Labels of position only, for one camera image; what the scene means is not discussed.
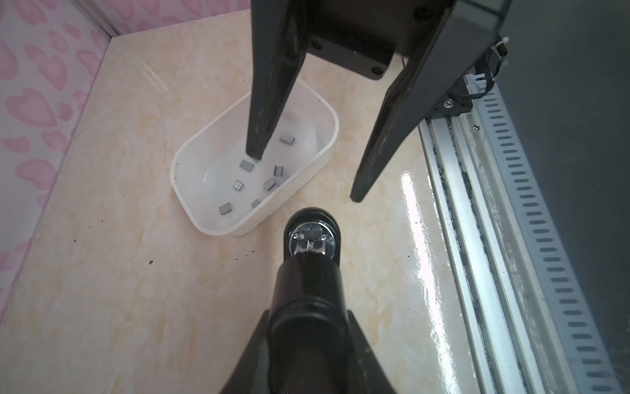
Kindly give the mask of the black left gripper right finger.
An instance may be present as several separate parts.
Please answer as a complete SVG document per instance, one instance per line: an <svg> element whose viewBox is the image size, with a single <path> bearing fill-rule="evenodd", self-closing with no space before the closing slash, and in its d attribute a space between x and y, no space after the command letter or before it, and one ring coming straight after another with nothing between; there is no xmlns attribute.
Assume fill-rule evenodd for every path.
<svg viewBox="0 0 630 394"><path fill-rule="evenodd" d="M354 313L348 310L349 347L348 393L394 394L382 366L359 326Z"/></svg>

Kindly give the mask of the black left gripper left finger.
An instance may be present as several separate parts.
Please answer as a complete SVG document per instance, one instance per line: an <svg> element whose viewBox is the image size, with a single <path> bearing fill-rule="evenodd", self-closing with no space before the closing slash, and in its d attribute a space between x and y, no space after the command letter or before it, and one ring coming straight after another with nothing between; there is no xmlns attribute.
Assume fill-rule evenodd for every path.
<svg viewBox="0 0 630 394"><path fill-rule="evenodd" d="M269 311L265 310L254 329L221 394L269 394L269 349L267 327Z"/></svg>

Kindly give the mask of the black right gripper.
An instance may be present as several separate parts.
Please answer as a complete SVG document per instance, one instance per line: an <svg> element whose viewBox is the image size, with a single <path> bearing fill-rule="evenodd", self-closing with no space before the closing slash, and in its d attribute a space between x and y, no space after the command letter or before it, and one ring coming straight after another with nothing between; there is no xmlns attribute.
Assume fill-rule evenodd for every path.
<svg viewBox="0 0 630 394"><path fill-rule="evenodd" d="M308 51L370 80L398 54L354 179L360 203L407 136L495 43L509 1L252 1L253 83L246 154L260 160Z"/></svg>

